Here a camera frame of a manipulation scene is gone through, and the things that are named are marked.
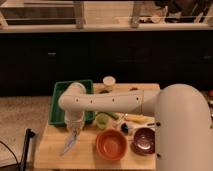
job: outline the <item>orange bowl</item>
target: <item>orange bowl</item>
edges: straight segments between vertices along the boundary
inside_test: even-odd
[[[120,160],[126,153],[127,140],[119,131],[108,129],[98,134],[96,149],[103,159]]]

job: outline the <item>dark cabinet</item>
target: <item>dark cabinet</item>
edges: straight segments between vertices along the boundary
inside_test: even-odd
[[[56,81],[213,87],[212,31],[0,34],[0,95],[51,95]]]

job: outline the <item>food item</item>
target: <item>food item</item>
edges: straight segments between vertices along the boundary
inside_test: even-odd
[[[114,112],[98,112],[96,115],[100,115],[100,114],[106,114],[115,120],[119,119],[119,116]]]
[[[137,122],[137,123],[140,123],[140,124],[147,122],[147,118],[144,117],[143,115],[130,115],[130,114],[128,114],[127,116],[125,116],[125,120]]]

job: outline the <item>cabinet door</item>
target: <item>cabinet door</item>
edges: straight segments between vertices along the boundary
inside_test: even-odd
[[[0,95],[28,91],[29,58],[27,49],[16,39],[3,39],[0,43]]]
[[[136,64],[149,62],[151,53],[149,42],[140,41],[141,36],[144,34],[135,32],[94,34],[91,41],[93,78],[100,82],[104,76],[113,75],[118,82],[135,82],[135,72],[139,71]]]
[[[91,60],[89,44],[84,33],[68,34],[59,39],[60,57],[58,59],[57,80],[91,79]]]

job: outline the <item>yellow object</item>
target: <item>yellow object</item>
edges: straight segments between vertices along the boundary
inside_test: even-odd
[[[140,123],[140,124],[148,122],[147,117],[145,117],[143,115],[131,115],[131,114],[128,114],[127,116],[125,116],[124,119],[126,121],[137,122],[137,123]]]

